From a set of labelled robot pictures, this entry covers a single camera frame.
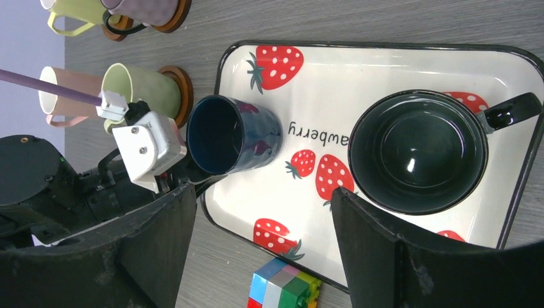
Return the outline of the multicolour toy brick block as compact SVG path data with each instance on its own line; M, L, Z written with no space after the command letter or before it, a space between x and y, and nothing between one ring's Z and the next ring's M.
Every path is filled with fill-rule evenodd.
M316 307L322 281L280 259L253 272L247 308Z

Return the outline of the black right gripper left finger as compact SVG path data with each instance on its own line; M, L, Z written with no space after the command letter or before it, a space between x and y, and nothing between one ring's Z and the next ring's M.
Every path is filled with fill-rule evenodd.
M1 306L174 307L196 208L185 184L56 246L1 252Z

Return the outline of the lilac mug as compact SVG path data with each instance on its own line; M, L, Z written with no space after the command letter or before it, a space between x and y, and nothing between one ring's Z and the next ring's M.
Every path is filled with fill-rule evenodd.
M103 22L108 31L118 35L129 35L143 30L147 26L163 26L168 23L178 6L177 0L102 0L107 11ZM120 30L109 25L113 15L122 15L140 21L140 24L127 30Z

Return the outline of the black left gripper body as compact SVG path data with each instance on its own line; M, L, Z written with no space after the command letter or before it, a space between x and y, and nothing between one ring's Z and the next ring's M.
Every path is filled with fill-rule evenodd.
M47 140L32 135L1 138L1 250L50 244L145 207L176 187L181 172L200 195L212 183L186 155L159 176L152 192L131 183L120 152L114 149L98 166L77 173Z

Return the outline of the dark green mug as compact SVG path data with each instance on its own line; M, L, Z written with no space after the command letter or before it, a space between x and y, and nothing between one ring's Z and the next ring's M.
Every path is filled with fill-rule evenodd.
M440 92L403 90L376 102L356 122L350 171L378 206L407 215L441 212L478 186L489 158L488 135L542 111L532 92L474 113Z

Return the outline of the dark blue mug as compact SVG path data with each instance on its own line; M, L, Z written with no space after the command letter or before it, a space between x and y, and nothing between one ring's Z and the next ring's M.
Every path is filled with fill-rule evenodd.
M279 154L283 141L274 112L221 95L203 98L187 122L189 153L210 175L263 167Z

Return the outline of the cream tray with black rim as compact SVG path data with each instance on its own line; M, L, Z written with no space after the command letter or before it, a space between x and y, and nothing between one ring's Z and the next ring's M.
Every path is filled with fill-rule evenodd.
M303 150L317 168L329 157L347 165L357 119L410 89L447 93L478 112L526 92L542 98L543 61L501 45L237 42L221 58L215 92L274 111L284 143L269 165L205 191L208 220L346 290L330 191L318 191L315 174L294 179L286 165Z

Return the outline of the light green mug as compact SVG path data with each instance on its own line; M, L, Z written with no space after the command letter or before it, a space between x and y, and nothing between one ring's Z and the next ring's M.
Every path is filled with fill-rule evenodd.
M158 70L116 63L107 69L101 88L122 94L130 103L145 101L152 111L170 117L164 110L168 82L172 80Z

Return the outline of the cream mug yellow handle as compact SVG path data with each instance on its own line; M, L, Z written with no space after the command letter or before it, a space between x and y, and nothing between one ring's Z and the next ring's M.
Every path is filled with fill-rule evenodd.
M107 9L100 0L40 0L43 9L50 15L49 28L56 34L75 37L97 25L103 24L103 14ZM55 26L59 17L69 17L84 22L74 30L61 30Z

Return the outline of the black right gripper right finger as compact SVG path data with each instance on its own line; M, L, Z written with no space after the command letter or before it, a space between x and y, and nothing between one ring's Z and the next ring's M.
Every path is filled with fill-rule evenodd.
M543 243L449 239L340 187L332 217L354 307L542 307Z

